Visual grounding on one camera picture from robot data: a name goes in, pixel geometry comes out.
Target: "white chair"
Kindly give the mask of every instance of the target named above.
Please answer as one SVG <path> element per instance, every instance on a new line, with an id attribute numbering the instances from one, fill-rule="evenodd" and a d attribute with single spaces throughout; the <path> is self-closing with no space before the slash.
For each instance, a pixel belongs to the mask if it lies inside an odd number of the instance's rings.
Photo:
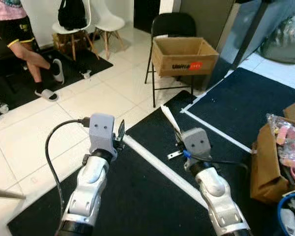
<path id="1" fill-rule="evenodd" d="M 88 40 L 90 46 L 91 46 L 91 50 L 92 52 L 97 56 L 97 59 L 99 59 L 99 56 L 97 54 L 97 51 L 93 45 L 93 42 L 91 41 L 91 39 L 89 38 L 88 32 L 86 31 L 86 29 L 90 26 L 91 24 L 91 10 L 90 10 L 90 0 L 83 0 L 84 6 L 86 6 L 86 1 L 87 1 L 87 7 L 85 7 L 86 10 L 86 16 L 87 16 L 87 20 L 88 20 L 88 24 L 81 28 L 81 29 L 73 29 L 73 30 L 66 30 L 64 27 L 62 27 L 59 24 L 59 21 L 55 22 L 52 26 L 53 30 L 56 33 L 59 34 L 70 34 L 71 35 L 71 44 L 72 44 L 72 55 L 73 55 L 73 59 L 76 60 L 76 54 L 75 54 L 75 42 L 74 42 L 74 33 L 79 32 L 79 31 L 83 31 L 85 33 L 85 37 Z"/>
<path id="2" fill-rule="evenodd" d="M 106 58 L 109 58 L 109 38 L 111 35 L 115 36 L 124 50 L 122 39 L 118 34 L 118 30 L 124 27 L 125 22 L 122 18 L 115 16 L 110 12 L 106 5 L 106 0 L 92 0 L 92 6 L 97 13 L 97 22 L 95 24 L 95 31 L 93 34 L 93 41 L 95 36 L 99 33 L 104 35 Z"/>

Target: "person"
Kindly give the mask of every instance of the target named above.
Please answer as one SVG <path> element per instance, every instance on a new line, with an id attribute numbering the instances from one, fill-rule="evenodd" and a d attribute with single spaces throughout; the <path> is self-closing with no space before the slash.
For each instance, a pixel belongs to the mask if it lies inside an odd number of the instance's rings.
<path id="1" fill-rule="evenodd" d="M 33 50 L 35 40 L 30 19 L 20 0 L 0 0 L 0 39 L 3 40 L 14 55 L 25 60 L 34 78 L 37 96 L 49 101 L 56 101 L 57 94 L 45 88 L 40 74 L 40 68 L 50 70 L 54 79 L 64 83 L 62 64 L 59 59 L 48 62 Z"/>

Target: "red logo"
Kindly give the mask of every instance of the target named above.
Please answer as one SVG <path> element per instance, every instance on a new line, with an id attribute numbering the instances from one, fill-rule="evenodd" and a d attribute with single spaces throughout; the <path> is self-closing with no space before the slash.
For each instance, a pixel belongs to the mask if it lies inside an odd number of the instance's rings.
<path id="1" fill-rule="evenodd" d="M 189 70 L 200 70 L 202 65 L 202 62 L 193 62 L 190 64 Z"/>

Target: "black floor mat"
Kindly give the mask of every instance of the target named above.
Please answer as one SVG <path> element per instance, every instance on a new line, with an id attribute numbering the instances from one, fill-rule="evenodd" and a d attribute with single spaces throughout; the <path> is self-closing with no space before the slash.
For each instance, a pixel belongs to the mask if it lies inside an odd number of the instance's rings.
<path id="1" fill-rule="evenodd" d="M 189 112 L 250 147 L 266 114 L 284 116 L 283 109 L 293 103 L 295 89 L 238 68 Z"/>
<path id="2" fill-rule="evenodd" d="M 167 105 L 183 130 L 202 127 L 180 114 L 190 101 L 181 92 Z M 217 160 L 236 160 L 249 164 L 250 155 L 206 129 Z M 176 150 L 174 132 L 160 109 L 127 131 L 188 182 L 199 188 L 183 169 L 184 160 L 167 160 Z M 266 206 L 249 197 L 249 177 L 237 166 L 221 166 L 232 196 L 242 209 L 256 236 L 281 235 L 275 206 Z M 66 201 L 76 186 L 77 171 L 62 182 Z M 93 235 L 193 236 L 215 235 L 207 211 L 130 148 L 126 147 L 108 172 L 108 184 Z M 9 223 L 13 236 L 52 236 L 59 222 L 59 198 L 54 188 Z"/>
<path id="3" fill-rule="evenodd" d="M 113 66 L 103 58 L 98 60 L 95 54 L 90 51 L 78 52 L 77 62 L 69 60 L 57 51 L 47 52 L 44 56 L 51 56 L 53 59 L 58 58 L 63 65 L 63 73 L 65 76 L 64 85 L 58 84 L 49 71 L 41 69 L 45 87 L 53 91 L 83 79 L 79 71 L 91 70 L 91 75 L 93 75 Z M 10 82 L 15 92 L 8 86 L 6 80 Z M 6 79 L 0 76 L 0 100 L 8 104 L 10 110 L 37 99 L 38 97 L 34 94 L 34 91 L 35 83 L 28 71 L 16 72 Z"/>

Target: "floor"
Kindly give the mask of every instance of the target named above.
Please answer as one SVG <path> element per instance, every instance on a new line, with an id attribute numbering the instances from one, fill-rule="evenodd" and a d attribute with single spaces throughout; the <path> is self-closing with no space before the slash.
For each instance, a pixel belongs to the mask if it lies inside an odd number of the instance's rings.
<path id="1" fill-rule="evenodd" d="M 120 50 L 119 42 L 112 40 L 109 61 L 113 67 L 57 91 L 57 103 L 39 98 L 0 117 L 0 189 L 27 197 L 25 201 L 0 199 L 0 236 L 10 236 L 7 222 L 55 185 L 44 154 L 44 143 L 53 127 L 65 120 L 101 112 L 114 115 L 117 125 L 125 119 L 126 128 L 130 128 L 181 91 L 157 91 L 154 109 L 151 78 L 147 85 L 143 82 L 150 35 L 129 25 L 119 33 L 126 50 Z M 95 46 L 105 58 L 103 42 L 96 41 Z M 295 88 L 295 65 L 253 54 L 240 67 Z M 179 82 L 172 77 L 156 78 L 157 87 L 174 85 Z M 50 156 L 60 179 L 80 166 L 88 148 L 87 130 L 79 125 L 68 125 L 55 134 Z"/>

